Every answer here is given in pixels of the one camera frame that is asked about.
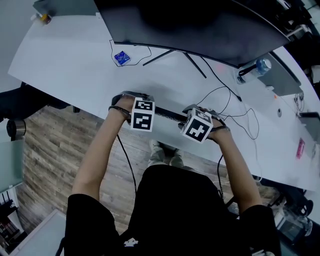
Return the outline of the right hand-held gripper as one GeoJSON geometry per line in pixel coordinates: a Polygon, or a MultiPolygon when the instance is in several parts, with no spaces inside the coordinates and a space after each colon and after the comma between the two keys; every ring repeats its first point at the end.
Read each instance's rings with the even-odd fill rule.
{"type": "Polygon", "coordinates": [[[197,105],[189,105],[183,111],[187,116],[181,134],[193,142],[203,144],[213,128],[212,118],[220,118],[215,111],[201,110],[197,105]]]}

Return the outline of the group of black office chairs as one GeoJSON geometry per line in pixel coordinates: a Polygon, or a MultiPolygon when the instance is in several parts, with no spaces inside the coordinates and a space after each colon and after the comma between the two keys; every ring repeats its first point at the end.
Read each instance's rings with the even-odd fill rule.
{"type": "Polygon", "coordinates": [[[309,81],[320,86],[320,31],[312,22],[312,15],[302,0],[277,0],[284,10],[278,21],[288,31],[290,39],[285,48],[296,60],[309,81]]]}

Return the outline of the blue tissue packet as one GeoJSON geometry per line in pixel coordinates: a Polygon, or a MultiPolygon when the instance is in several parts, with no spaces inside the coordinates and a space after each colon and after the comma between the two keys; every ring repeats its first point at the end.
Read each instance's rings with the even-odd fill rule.
{"type": "Polygon", "coordinates": [[[131,61],[131,58],[124,51],[115,54],[113,58],[117,66],[125,66],[131,61]]]}

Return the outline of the person's left shoe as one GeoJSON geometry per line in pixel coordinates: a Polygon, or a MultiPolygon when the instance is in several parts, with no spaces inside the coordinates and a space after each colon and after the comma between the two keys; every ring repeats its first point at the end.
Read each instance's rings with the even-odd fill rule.
{"type": "Polygon", "coordinates": [[[161,147],[161,144],[158,141],[152,139],[149,142],[149,146],[151,149],[151,153],[148,160],[148,167],[154,165],[166,165],[166,156],[164,149],[161,147]]]}

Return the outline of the person's right shoe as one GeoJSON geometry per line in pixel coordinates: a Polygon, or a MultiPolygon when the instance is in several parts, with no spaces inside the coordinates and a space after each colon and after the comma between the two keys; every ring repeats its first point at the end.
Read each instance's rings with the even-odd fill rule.
{"type": "Polygon", "coordinates": [[[170,159],[169,165],[182,169],[185,166],[183,156],[184,152],[180,149],[176,149],[173,153],[173,157],[170,159]]]}

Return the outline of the black office chair with headrest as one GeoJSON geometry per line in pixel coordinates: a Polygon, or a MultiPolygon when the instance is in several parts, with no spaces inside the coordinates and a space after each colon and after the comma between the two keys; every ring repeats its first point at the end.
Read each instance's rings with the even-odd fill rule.
{"type": "Polygon", "coordinates": [[[19,88],[0,93],[0,123],[24,120],[45,106],[61,110],[70,104],[22,82],[19,88]]]}

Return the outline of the black keyboard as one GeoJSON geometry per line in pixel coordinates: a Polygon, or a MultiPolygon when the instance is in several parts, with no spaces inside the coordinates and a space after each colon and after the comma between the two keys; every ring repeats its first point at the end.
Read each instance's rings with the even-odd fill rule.
{"type": "Polygon", "coordinates": [[[175,112],[172,112],[172,111],[169,111],[167,109],[164,109],[164,108],[161,108],[161,107],[158,107],[158,106],[155,107],[155,114],[158,115],[158,116],[162,116],[162,117],[165,117],[167,119],[176,121],[178,123],[184,123],[184,122],[187,121],[187,117],[186,116],[178,114],[178,113],[175,113],[175,112]]]}

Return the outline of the person's black shirt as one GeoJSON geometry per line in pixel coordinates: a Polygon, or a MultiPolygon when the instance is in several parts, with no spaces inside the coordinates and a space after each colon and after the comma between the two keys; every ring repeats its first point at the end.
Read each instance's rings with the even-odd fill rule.
{"type": "Polygon", "coordinates": [[[234,217],[205,175],[153,165],[139,183],[127,230],[98,200],[68,198],[64,256],[281,256],[272,210],[263,205],[234,217]]]}

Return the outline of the black monitor stand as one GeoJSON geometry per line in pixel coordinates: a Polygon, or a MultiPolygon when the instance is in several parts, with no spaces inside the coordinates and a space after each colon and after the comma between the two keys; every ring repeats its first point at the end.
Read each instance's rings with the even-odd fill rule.
{"type": "MultiPolygon", "coordinates": [[[[169,55],[169,54],[171,54],[171,53],[173,53],[173,52],[175,52],[175,50],[167,50],[166,52],[164,52],[164,53],[162,53],[162,54],[160,54],[160,55],[152,58],[151,60],[145,62],[145,63],[143,64],[143,66],[146,66],[146,65],[148,65],[148,64],[150,64],[150,63],[152,63],[152,62],[155,62],[155,61],[157,61],[158,59],[163,58],[163,57],[165,57],[166,55],[169,55]]],[[[200,72],[200,74],[201,74],[205,79],[207,78],[207,76],[205,75],[205,73],[200,69],[200,67],[195,63],[195,61],[191,58],[191,56],[190,56],[187,52],[185,52],[185,51],[180,51],[180,50],[177,50],[176,52],[183,53],[184,56],[192,63],[192,65],[200,72]]]]}

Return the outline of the dark shelf unit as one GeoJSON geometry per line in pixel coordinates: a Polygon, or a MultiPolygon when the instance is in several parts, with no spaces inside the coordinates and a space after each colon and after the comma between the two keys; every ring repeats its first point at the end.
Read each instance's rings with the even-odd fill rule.
{"type": "Polygon", "coordinates": [[[8,256],[28,236],[18,215],[19,203],[14,187],[0,193],[0,256],[8,256]]]}

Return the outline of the black curved monitor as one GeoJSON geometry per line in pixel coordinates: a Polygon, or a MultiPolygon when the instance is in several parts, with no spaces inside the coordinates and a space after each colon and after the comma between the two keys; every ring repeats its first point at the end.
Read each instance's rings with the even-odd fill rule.
{"type": "Polygon", "coordinates": [[[235,0],[94,0],[116,44],[182,51],[240,68],[289,39],[235,0]]]}

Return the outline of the person's left hand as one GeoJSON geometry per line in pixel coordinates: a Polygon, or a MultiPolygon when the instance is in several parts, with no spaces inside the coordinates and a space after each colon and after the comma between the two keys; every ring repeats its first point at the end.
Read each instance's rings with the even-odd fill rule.
{"type": "Polygon", "coordinates": [[[118,100],[118,102],[116,103],[116,106],[118,106],[122,109],[125,109],[126,111],[128,111],[130,113],[132,111],[134,102],[135,102],[135,97],[133,97],[131,95],[124,94],[118,100]]]}

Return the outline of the person's right hand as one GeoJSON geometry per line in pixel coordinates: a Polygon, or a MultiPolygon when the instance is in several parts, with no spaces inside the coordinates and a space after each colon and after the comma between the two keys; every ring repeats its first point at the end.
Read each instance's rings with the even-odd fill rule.
{"type": "Polygon", "coordinates": [[[207,136],[207,138],[209,140],[215,141],[215,135],[219,130],[225,129],[226,124],[224,123],[224,121],[221,118],[216,118],[216,117],[212,117],[212,124],[213,127],[209,132],[209,135],[207,136]]]}

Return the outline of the person's shoe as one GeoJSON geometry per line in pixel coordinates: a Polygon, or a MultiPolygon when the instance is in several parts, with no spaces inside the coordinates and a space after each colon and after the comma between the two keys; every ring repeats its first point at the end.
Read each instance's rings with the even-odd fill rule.
{"type": "Polygon", "coordinates": [[[185,166],[183,156],[184,152],[180,149],[176,149],[173,153],[173,157],[170,159],[169,165],[182,169],[185,166]]]}
{"type": "Polygon", "coordinates": [[[166,156],[164,149],[161,147],[161,144],[158,141],[152,139],[149,142],[149,146],[151,149],[151,153],[148,160],[148,167],[154,165],[166,165],[166,156]]]}

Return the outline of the frosted glass door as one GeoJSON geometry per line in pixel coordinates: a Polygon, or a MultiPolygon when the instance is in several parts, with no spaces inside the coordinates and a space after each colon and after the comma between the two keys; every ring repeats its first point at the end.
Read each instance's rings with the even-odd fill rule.
{"type": "Polygon", "coordinates": [[[0,143],[0,193],[23,182],[23,139],[0,143]]]}

